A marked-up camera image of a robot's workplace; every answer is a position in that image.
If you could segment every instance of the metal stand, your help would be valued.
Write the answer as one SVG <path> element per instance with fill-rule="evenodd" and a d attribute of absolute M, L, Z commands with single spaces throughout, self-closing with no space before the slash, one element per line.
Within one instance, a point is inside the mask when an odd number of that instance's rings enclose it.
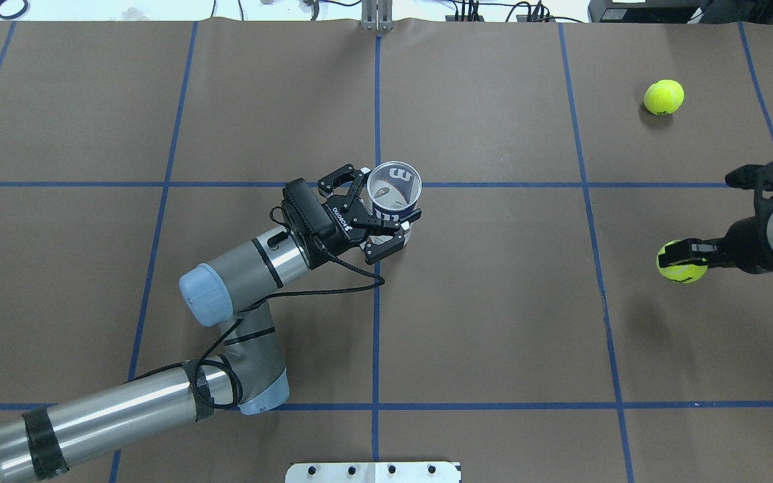
<path fill-rule="evenodd" d="M 461 483 L 457 462 L 347 462 L 295 464 L 285 483 Z"/>
<path fill-rule="evenodd" d="M 389 32 L 395 27 L 393 21 L 393 0 L 362 0 L 363 30 Z"/>

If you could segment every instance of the tennis ball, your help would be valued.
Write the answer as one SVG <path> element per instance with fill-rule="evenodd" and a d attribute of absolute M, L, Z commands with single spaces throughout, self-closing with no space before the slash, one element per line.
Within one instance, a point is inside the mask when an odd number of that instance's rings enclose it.
<path fill-rule="evenodd" d="M 675 113 L 684 101 L 684 89 L 675 80 L 658 80 L 643 95 L 643 106 L 656 116 Z"/>
<path fill-rule="evenodd" d="M 670 241 L 669 244 L 663 245 L 663 247 L 658 250 L 658 256 L 662 256 L 662 254 L 665 253 L 666 248 L 669 247 L 669 245 L 675 244 L 677 241 L 678 239 L 674 239 L 674 241 Z M 661 275 L 668 280 L 677 282 L 677 284 L 690 284 L 691 282 L 696 282 L 702 278 L 709 269 L 709 267 L 705 265 L 677 265 L 662 268 L 658 263 L 658 257 L 656 257 L 656 267 Z"/>

